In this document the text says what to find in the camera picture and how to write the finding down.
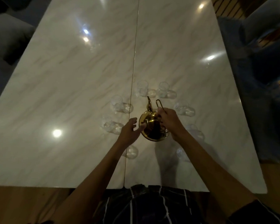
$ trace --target forearm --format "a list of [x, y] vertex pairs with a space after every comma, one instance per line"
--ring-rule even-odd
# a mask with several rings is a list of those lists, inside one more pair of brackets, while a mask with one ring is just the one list
[[115, 143], [107, 155], [52, 216], [59, 224], [89, 223], [124, 148]]
[[183, 147], [199, 176], [227, 217], [257, 199], [246, 187], [214, 161], [189, 133], [179, 137], [178, 143]]

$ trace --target marble table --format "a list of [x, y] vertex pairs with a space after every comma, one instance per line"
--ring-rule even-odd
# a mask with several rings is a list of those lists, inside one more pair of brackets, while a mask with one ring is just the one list
[[[266, 186], [210, 0], [52, 0], [0, 97], [0, 185], [76, 187], [117, 139], [102, 115], [140, 117], [161, 81], [195, 109], [180, 116], [205, 135], [203, 147], [254, 193]], [[130, 113], [114, 113], [118, 94]], [[151, 96], [153, 105], [157, 97]], [[161, 184], [207, 191], [171, 136], [132, 145], [108, 188]]]
[[52, 0], [0, 97], [0, 185], [76, 187], [108, 152], [100, 116], [129, 119], [110, 99], [131, 100], [138, 1]]
[[[147, 104], [137, 94], [139, 80], [148, 81], [150, 94], [167, 82], [172, 91], [160, 99], [163, 106], [186, 100], [196, 114], [179, 117], [203, 132], [206, 151], [253, 193], [266, 193], [211, 1], [140, 0], [138, 12], [131, 117], [140, 117]], [[178, 159], [171, 136], [161, 142], [140, 136], [133, 146], [138, 156], [127, 159], [126, 188], [157, 184], [208, 191], [193, 165]]]

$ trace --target gold kettle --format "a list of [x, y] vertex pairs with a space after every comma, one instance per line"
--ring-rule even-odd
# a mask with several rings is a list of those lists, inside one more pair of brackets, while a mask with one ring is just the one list
[[[161, 127], [158, 111], [153, 111], [151, 100], [149, 97], [147, 98], [148, 104], [146, 107], [146, 111], [141, 115], [139, 119], [139, 125], [144, 122], [146, 123], [146, 128], [141, 133], [146, 139], [153, 142], [159, 142], [167, 138], [169, 132], [165, 128]], [[158, 101], [163, 108], [163, 105], [159, 99], [156, 100], [157, 107], [159, 107]]]

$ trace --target person's right hand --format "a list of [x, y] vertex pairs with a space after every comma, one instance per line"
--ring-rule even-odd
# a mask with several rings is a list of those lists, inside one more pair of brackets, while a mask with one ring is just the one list
[[172, 134], [172, 138], [176, 141], [179, 136], [187, 134], [186, 129], [180, 122], [176, 112], [170, 108], [158, 108], [158, 114], [161, 116], [161, 126]]

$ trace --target person's right arm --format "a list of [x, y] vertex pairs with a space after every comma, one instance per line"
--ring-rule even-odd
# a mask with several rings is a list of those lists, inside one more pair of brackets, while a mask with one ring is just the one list
[[163, 125], [186, 152], [191, 163], [202, 178], [208, 190], [216, 198], [227, 217], [257, 198], [202, 148], [186, 131], [176, 112], [168, 108], [159, 108]]

